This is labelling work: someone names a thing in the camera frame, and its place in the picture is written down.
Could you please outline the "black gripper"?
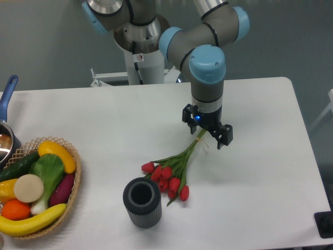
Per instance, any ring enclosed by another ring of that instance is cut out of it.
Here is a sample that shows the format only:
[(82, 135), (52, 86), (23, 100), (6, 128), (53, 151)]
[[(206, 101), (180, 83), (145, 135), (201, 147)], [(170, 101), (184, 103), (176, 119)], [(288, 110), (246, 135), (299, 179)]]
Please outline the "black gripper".
[(233, 127), (221, 123), (222, 108), (210, 113), (200, 112), (197, 105), (187, 104), (182, 111), (182, 122), (190, 128), (194, 134), (197, 126), (208, 131), (217, 141), (217, 149), (222, 146), (229, 146), (233, 140)]

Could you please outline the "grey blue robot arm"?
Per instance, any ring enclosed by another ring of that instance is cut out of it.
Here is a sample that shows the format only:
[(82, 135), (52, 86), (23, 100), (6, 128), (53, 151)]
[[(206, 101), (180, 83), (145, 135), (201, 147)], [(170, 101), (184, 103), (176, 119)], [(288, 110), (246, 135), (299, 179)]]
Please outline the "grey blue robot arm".
[(233, 140), (231, 125), (222, 124), (226, 74), (222, 47), (249, 31), (247, 13), (228, 1), (195, 1), (201, 24), (189, 31), (171, 27), (157, 13), (155, 1), (84, 1), (82, 8), (99, 33), (113, 32), (124, 53), (130, 85), (164, 82), (169, 61), (191, 83), (192, 103), (182, 112), (191, 132), (207, 130), (218, 146)]

